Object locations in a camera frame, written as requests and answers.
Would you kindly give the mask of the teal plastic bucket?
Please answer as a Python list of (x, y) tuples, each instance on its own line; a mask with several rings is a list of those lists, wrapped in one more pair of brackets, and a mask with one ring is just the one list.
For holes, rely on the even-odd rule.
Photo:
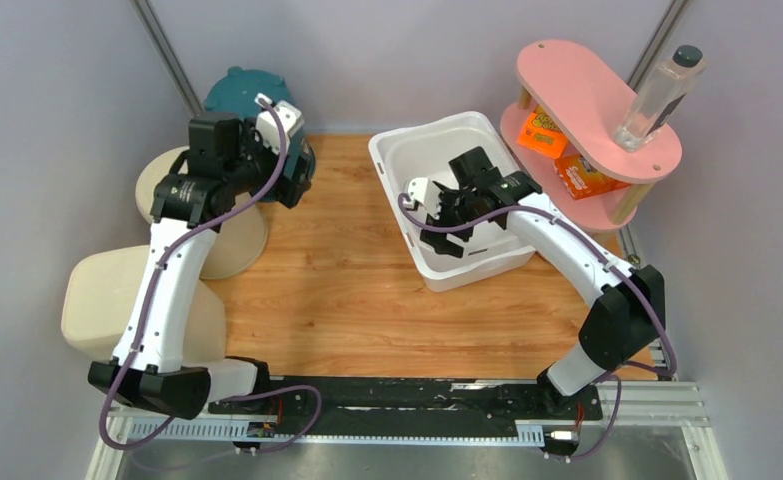
[(296, 106), (293, 95), (282, 76), (239, 66), (229, 68), (227, 74), (215, 83), (204, 100), (204, 108), (208, 112), (233, 113), (240, 117), (243, 122), (242, 153), (246, 157), (246, 149), (251, 142), (259, 141), (264, 146), (255, 130), (255, 120), (261, 110), (255, 103), (258, 93), (267, 95), (274, 102), (286, 100)]

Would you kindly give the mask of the cream large bucket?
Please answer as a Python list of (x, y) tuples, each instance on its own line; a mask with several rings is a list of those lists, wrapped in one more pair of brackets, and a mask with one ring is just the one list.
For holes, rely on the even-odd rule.
[[(168, 173), (179, 154), (180, 146), (158, 155), (139, 174), (135, 186), (137, 208), (148, 224), (153, 223), (150, 210), (154, 189)], [(222, 280), (240, 274), (255, 263), (268, 240), (268, 223), (257, 205), (250, 207), (221, 225), (220, 233), (200, 272), (202, 280)]]

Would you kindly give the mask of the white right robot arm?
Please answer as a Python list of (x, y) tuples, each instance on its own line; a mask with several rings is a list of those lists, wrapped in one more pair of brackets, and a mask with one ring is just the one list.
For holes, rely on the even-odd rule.
[(665, 331), (662, 274), (636, 268), (583, 232), (526, 172), (504, 175), (485, 150), (450, 160), (457, 185), (414, 178), (398, 196), (421, 242), (436, 254), (460, 258), (476, 226), (491, 223), (532, 246), (574, 287), (589, 307), (576, 344), (539, 376), (538, 403), (563, 417), (578, 392), (628, 364)]

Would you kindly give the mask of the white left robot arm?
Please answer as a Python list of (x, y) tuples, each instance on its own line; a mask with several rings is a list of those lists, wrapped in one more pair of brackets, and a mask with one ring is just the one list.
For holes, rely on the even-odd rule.
[(183, 345), (202, 267), (221, 226), (266, 195), (292, 208), (310, 188), (312, 162), (289, 150), (303, 115), (279, 102), (253, 119), (208, 112), (193, 118), (188, 145), (156, 184), (144, 277), (127, 329), (87, 380), (109, 402), (191, 420), (211, 402), (234, 397), (247, 413), (264, 412), (273, 388), (260, 362), (224, 358), (193, 366)]

